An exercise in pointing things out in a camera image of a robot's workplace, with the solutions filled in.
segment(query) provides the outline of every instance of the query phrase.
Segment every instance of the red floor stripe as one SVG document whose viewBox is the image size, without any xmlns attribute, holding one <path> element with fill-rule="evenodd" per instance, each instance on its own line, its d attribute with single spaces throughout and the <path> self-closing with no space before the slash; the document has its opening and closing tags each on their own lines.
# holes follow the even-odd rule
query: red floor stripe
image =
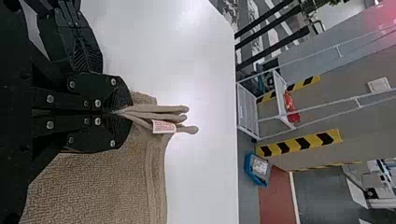
<svg viewBox="0 0 396 224">
<path fill-rule="evenodd" d="M 273 167 L 269 187 L 259 189 L 261 224 L 295 224 L 290 177 Z"/>
</svg>

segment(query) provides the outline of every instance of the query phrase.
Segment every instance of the white table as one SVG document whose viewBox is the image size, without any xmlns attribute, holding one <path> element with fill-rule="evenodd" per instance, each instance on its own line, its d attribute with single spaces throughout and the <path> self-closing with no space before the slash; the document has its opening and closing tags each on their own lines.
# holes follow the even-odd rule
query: white table
<svg viewBox="0 0 396 224">
<path fill-rule="evenodd" d="M 231 26 L 208 0 L 82 0 L 81 10 L 106 74 L 160 105 L 188 105 L 188 123 L 200 128 L 167 149 L 168 223 L 238 223 Z"/>
</svg>

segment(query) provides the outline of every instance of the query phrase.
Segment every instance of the hazard stripe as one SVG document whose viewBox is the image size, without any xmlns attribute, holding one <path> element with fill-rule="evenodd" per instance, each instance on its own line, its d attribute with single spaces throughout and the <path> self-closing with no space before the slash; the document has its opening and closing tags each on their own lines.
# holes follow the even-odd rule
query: hazard stripe
<svg viewBox="0 0 396 224">
<path fill-rule="evenodd" d="M 322 133 L 314 133 L 278 143 L 257 146 L 256 154 L 262 158 L 273 157 L 342 142 L 340 131 L 338 129 L 331 129 Z"/>
<path fill-rule="evenodd" d="M 297 91 L 300 90 L 302 88 L 305 88 L 307 86 L 310 86 L 312 84 L 316 84 L 320 82 L 320 76 L 314 76 L 314 77 L 309 77 L 306 78 L 302 81 L 298 81 L 294 84 L 289 85 L 286 90 L 287 91 Z M 264 96 L 260 97 L 259 99 L 257 99 L 257 104 L 259 103 L 265 103 L 267 101 L 270 101 L 272 99 L 276 98 L 276 92 L 275 91 L 268 91 L 267 93 L 264 94 Z"/>
<path fill-rule="evenodd" d="M 311 170 L 318 170 L 318 169 L 329 169 L 332 167 L 336 166 L 344 166 L 344 165 L 352 165 L 352 164 L 361 164 L 361 161 L 351 161 L 351 162 L 334 162 L 330 163 L 327 165 L 320 165 L 320 166 L 314 166 L 314 167 L 309 167 L 309 168 L 304 168 L 304 169 L 298 169 L 292 172 L 304 172 L 304 171 L 311 171 Z"/>
</svg>

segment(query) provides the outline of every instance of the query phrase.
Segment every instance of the price tag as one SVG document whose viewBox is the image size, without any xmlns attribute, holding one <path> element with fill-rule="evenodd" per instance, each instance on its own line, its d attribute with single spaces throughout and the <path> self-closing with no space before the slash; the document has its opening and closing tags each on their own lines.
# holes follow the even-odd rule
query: price tag
<svg viewBox="0 0 396 224">
<path fill-rule="evenodd" d="M 152 120 L 153 133 L 175 133 L 177 131 L 174 123 L 169 123 L 163 120 Z"/>
</svg>

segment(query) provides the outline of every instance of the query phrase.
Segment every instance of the red object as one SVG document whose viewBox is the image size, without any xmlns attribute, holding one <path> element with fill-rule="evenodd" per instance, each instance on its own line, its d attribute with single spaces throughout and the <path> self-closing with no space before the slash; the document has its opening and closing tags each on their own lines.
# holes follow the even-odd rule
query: red object
<svg viewBox="0 0 396 224">
<path fill-rule="evenodd" d="M 291 98 L 291 95 L 288 91 L 285 91 L 285 104 L 286 104 L 286 109 L 288 110 L 288 112 L 296 111 L 293 99 Z M 288 115 L 288 121 L 292 122 L 292 123 L 300 122 L 300 114 L 295 113 L 295 114 Z"/>
</svg>

